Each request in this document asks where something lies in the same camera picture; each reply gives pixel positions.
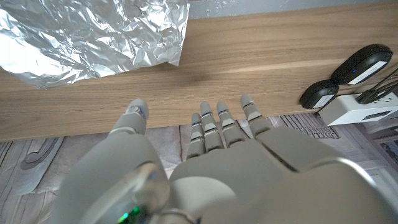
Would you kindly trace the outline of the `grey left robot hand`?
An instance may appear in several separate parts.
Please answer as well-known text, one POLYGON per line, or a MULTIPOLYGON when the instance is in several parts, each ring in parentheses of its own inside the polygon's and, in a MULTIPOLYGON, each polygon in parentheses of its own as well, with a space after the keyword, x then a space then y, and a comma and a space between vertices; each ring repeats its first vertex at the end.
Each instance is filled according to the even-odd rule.
POLYGON ((171 175, 132 101, 65 176, 50 223, 396 223, 397 209, 357 163, 241 97, 252 138, 227 105, 192 116, 188 157, 171 175))

